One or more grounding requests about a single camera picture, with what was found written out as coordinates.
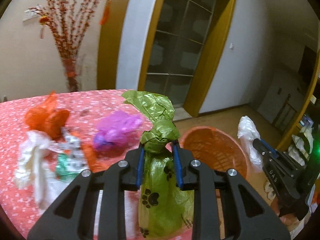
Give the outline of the orange plastic bag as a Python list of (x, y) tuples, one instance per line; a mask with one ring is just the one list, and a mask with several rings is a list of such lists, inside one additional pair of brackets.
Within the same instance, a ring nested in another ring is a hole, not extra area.
[(51, 139), (58, 140), (69, 115), (69, 110), (57, 108), (57, 95), (51, 92), (43, 103), (27, 111), (24, 121), (30, 130), (44, 132)]
[(88, 168), (93, 172), (101, 172), (106, 170), (106, 166), (97, 158), (97, 153), (94, 150), (91, 143), (86, 138), (83, 138), (80, 133), (72, 131), (71, 135), (80, 139), (80, 148), (84, 154), (84, 158), (87, 161)]

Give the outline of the green paw-print plastic bag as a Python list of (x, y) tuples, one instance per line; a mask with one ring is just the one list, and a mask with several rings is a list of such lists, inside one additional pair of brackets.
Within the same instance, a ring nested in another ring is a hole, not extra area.
[(175, 109), (161, 94), (128, 90), (125, 103), (136, 107), (151, 123), (140, 143), (144, 173), (140, 188), (138, 223), (144, 239), (170, 239), (193, 226), (194, 193), (176, 185), (173, 154), (167, 145), (180, 137), (174, 125)]

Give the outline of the teal green plastic bag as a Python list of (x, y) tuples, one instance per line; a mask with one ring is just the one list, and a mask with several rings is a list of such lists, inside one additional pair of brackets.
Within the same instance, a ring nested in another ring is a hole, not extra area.
[(83, 157), (72, 158), (63, 153), (59, 153), (57, 156), (55, 174), (60, 180), (66, 183), (71, 182), (78, 174), (86, 169), (88, 169), (88, 165)]

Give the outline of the purple plastic bag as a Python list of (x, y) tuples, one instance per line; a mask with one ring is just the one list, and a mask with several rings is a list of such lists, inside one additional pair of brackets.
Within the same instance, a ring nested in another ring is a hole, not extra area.
[(96, 125), (97, 133), (92, 145), (96, 151), (104, 152), (114, 148), (125, 148), (137, 134), (143, 123), (139, 114), (128, 114), (124, 111), (102, 118)]

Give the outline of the spotted white plastic bag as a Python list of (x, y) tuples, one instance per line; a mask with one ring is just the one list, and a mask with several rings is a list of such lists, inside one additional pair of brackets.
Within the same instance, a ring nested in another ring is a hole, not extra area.
[(248, 116), (242, 116), (238, 124), (238, 139), (241, 142), (242, 149), (246, 152), (251, 162), (253, 171), (260, 173), (263, 171), (263, 160), (261, 155), (253, 147), (253, 141), (260, 139), (260, 134), (254, 122)]

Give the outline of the orange lined trash basket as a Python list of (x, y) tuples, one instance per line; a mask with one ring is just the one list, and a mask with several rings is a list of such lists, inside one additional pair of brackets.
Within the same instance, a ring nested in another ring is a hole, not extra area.
[(189, 129), (179, 140), (180, 146), (192, 152), (195, 159), (210, 168), (225, 172), (230, 168), (248, 178), (251, 165), (246, 153), (227, 133), (210, 126)]

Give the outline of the cluttered storage shelf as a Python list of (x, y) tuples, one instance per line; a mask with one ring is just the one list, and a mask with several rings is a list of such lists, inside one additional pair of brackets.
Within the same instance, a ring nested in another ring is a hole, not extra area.
[[(313, 130), (312, 124), (310, 121), (303, 121), (303, 119), (309, 114), (304, 114), (303, 118), (300, 120), (296, 129), (299, 128), (298, 132), (294, 132), (291, 136), (291, 144), (287, 150), (289, 156), (293, 157), (300, 165), (306, 164), (306, 160), (311, 154), (311, 148), (313, 144), (313, 137), (311, 132)], [(275, 191), (272, 189), (272, 186), (269, 180), (264, 183), (264, 191), (268, 200), (271, 201), (272, 210), (279, 215), (279, 204), (276, 197)], [(304, 224), (310, 218), (310, 215), (307, 215), (301, 222), (293, 215), (285, 215), (280, 218), (280, 220), (287, 226), (291, 238), (298, 235), (298, 233), (304, 227)]]

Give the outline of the red floral tablecloth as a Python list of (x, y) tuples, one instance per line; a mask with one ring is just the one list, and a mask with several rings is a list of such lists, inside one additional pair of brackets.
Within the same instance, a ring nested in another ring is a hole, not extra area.
[[(97, 123), (115, 111), (139, 114), (143, 118), (143, 123), (127, 147), (114, 148), (104, 152), (96, 151), (97, 158), (108, 169), (112, 164), (124, 159), (129, 150), (137, 148), (141, 144), (142, 133), (150, 130), (152, 123), (135, 106), (125, 103), (122, 96), (124, 92), (126, 91), (95, 90), (56, 94), (57, 108), (69, 110), (70, 115), (65, 127), (62, 128), (62, 137), (58, 140), (51, 139), (53, 144), (50, 147), (50, 153), (45, 157), (53, 172), (55, 172), (59, 153), (67, 154), (72, 158), (84, 158), (80, 148), (80, 139), (71, 135), (72, 131), (80, 133), (92, 144), (93, 137), (98, 131)], [(24, 121), (25, 114), (29, 109), (43, 103), (46, 98), (47, 96), (37, 96), (1, 104), (1, 206), (14, 228), (23, 236), (28, 234), (46, 210), (42, 211), (37, 207), (31, 185), (21, 190), (17, 188), (14, 183), (14, 172), (20, 155), (19, 146), (26, 140), (27, 132), (31, 131)], [(138, 223), (139, 199), (140, 189), (136, 192), (125, 192), (127, 239), (144, 239)], [(192, 227), (172, 238), (186, 239), (190, 235)]]

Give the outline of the wooden chair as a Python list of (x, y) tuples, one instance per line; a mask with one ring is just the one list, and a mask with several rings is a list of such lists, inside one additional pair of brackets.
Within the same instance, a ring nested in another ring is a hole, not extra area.
[(272, 126), (276, 128), (281, 134), (285, 132), (297, 110), (290, 104), (291, 94), (288, 94), (282, 107), (272, 121)]

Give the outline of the glass sliding door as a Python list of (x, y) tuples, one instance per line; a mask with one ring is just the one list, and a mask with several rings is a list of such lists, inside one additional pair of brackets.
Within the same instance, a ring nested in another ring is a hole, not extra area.
[(216, 0), (164, 0), (148, 65), (145, 90), (182, 106), (212, 21)]

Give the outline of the red branch vase decoration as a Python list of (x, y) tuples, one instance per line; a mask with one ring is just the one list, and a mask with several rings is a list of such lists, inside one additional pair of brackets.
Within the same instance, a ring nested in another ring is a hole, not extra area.
[(44, 7), (31, 7), (39, 16), (40, 38), (44, 38), (44, 29), (50, 29), (60, 56), (67, 89), (78, 92), (79, 83), (77, 58), (86, 31), (101, 0), (46, 0)]

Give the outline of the white wall outlet panel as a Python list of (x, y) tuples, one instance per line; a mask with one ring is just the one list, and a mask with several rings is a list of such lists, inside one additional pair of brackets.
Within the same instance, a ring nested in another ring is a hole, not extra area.
[(34, 18), (39, 17), (40, 15), (38, 12), (42, 9), (41, 5), (37, 5), (36, 7), (32, 7), (24, 11), (23, 13), (23, 22), (26, 22), (28, 20), (32, 20)]

